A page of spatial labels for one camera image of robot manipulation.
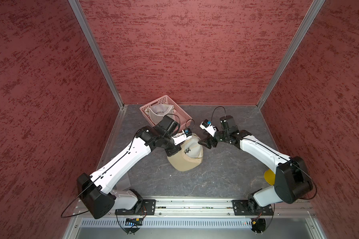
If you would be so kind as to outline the beige baseball cap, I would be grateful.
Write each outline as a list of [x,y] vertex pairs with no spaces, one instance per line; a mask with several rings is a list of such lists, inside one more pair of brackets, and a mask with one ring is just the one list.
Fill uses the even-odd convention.
[[181,150],[173,156],[167,157],[169,163],[178,171],[189,171],[203,161],[203,147],[198,143],[200,138],[193,134],[190,139],[183,142]]

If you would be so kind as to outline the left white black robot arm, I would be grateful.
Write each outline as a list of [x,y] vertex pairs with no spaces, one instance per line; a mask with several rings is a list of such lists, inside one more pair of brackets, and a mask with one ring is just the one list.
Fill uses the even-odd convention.
[[163,148],[167,156],[181,150],[181,144],[192,137],[189,128],[179,130],[179,124],[169,116],[154,127],[140,128],[132,141],[106,165],[88,175],[77,178],[78,197],[95,219],[100,219],[111,210],[126,210],[140,213],[143,198],[135,190],[115,189],[119,180],[142,158],[156,148]]

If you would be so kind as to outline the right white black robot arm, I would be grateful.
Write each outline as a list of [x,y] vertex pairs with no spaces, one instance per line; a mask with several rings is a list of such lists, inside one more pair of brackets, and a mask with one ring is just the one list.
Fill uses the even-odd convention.
[[292,204],[313,190],[314,182],[301,157],[280,153],[250,132],[239,130],[232,116],[220,118],[220,124],[221,130],[218,130],[210,120],[204,120],[199,127],[205,130],[208,136],[198,143],[209,149],[216,147],[220,142],[231,144],[254,156],[275,174],[272,186],[248,196],[250,210],[255,211],[280,202]]

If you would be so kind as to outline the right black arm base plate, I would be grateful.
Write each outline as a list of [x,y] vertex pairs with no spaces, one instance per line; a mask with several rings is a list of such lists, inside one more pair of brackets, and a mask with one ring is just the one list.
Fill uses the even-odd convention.
[[236,216],[273,216],[274,212],[270,205],[258,206],[253,200],[232,200],[232,208]]

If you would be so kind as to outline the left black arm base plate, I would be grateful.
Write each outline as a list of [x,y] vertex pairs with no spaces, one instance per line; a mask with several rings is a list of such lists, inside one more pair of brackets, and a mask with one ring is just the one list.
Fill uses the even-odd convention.
[[137,204],[130,210],[127,209],[116,209],[117,215],[140,215],[151,216],[155,214],[156,200],[154,199],[143,199],[138,201]]

